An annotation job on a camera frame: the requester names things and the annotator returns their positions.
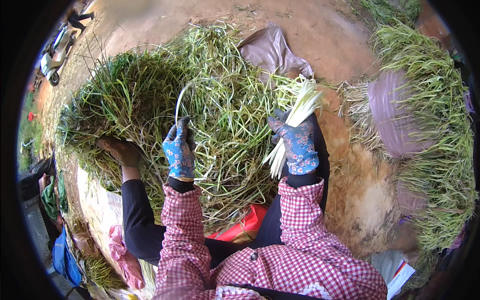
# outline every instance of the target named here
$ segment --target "dirt ground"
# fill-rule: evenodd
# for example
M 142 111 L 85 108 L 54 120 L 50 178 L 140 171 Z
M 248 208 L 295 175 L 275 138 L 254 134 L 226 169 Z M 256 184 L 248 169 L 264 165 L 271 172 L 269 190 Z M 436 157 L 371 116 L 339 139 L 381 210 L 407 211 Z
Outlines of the dirt ground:
M 375 56 L 367 41 L 368 30 L 348 11 L 342 0 L 165 0 L 136 1 L 134 15 L 128 9 L 118 12 L 122 3 L 94 1 L 86 12 L 95 11 L 93 21 L 82 21 L 87 29 L 78 37 L 68 60 L 60 69 L 60 84 L 52 87 L 43 82 L 36 99 L 44 126 L 44 142 L 55 140 L 55 128 L 60 109 L 69 103 L 71 92 L 78 89 L 91 75 L 87 64 L 101 55 L 114 56 L 142 44 L 158 45 L 174 37 L 187 24 L 203 21 L 214 23 L 221 18 L 242 29 L 243 37 L 264 28 L 268 22 L 283 29 L 294 54 L 306 59 L 315 75 L 326 81 L 355 82 L 360 76 L 377 73 Z M 325 102 L 330 110 L 339 106 L 332 90 L 326 90 Z M 337 234 L 355 256 L 361 257 L 386 248 L 388 234 L 396 220 L 393 191 L 389 184 L 390 167 L 386 163 L 374 167 L 370 152 L 349 145 L 348 125 L 336 113 L 324 111 L 319 119 L 330 153 L 331 182 L 326 206 L 326 225 Z M 77 163 L 64 159 L 67 193 L 70 201 L 81 206 L 77 180 Z M 83 210 L 90 227 L 100 226 L 104 209 Z M 98 228 L 98 234 L 105 234 Z M 104 237 L 97 237 L 104 244 Z

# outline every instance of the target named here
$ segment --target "green cloth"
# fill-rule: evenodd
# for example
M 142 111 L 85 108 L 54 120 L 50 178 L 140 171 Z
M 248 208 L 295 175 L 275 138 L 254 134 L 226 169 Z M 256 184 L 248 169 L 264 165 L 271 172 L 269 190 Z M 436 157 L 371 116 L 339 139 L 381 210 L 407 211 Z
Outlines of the green cloth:
M 55 193 L 53 192 L 53 187 L 55 185 L 55 176 L 50 176 L 50 185 L 48 185 L 42 192 L 41 199 L 43 205 L 45 206 L 45 211 L 47 215 L 52 220 L 57 220 L 57 201 L 55 200 Z
M 68 212 L 67 193 L 65 191 L 65 183 L 63 181 L 63 174 L 59 173 L 59 197 L 60 197 L 60 211 L 64 214 Z

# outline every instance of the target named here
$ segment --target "sleeve cuff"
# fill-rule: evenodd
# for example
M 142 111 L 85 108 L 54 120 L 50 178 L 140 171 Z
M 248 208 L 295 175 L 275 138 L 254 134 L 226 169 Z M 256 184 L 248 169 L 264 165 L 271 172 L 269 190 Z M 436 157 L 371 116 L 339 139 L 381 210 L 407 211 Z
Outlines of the sleeve cuff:
M 195 189 L 193 187 L 193 181 L 185 182 L 173 177 L 168 178 L 168 185 L 179 193 L 185 193 Z
M 304 175 L 288 174 L 287 184 L 290 187 L 297 189 L 302 186 L 317 184 L 321 180 L 322 179 L 320 177 L 317 177 L 317 174 L 315 172 L 311 174 L 304 174 Z

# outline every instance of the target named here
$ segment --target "gloved hand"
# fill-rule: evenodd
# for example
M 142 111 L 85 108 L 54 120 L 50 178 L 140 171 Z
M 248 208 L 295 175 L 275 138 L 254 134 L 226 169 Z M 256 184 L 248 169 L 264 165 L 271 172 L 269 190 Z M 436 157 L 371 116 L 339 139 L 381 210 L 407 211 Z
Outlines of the gloved hand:
M 182 118 L 177 125 L 173 125 L 163 141 L 163 151 L 170 164 L 171 177 L 175 178 L 194 178 L 195 169 L 195 142 L 193 141 L 193 131 L 188 128 L 189 117 Z
M 297 127 L 285 124 L 289 111 L 275 109 L 275 117 L 268 117 L 268 126 L 279 137 L 283 138 L 288 171 L 293 175 L 303 175 L 312 172 L 318 166 L 318 156 L 313 144 L 313 126 L 308 119 Z

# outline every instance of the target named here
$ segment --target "white scooter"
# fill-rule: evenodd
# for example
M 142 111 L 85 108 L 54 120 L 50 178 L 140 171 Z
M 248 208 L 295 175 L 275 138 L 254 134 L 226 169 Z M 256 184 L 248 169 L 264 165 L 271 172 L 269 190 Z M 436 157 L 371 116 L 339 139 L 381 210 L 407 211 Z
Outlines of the white scooter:
M 68 50 L 75 43 L 75 33 L 75 30 L 67 29 L 67 26 L 64 26 L 53 43 L 53 51 L 57 53 L 56 60 L 53 60 L 48 52 L 40 60 L 42 73 L 52 86 L 59 84 L 60 76 L 57 71 L 67 57 Z

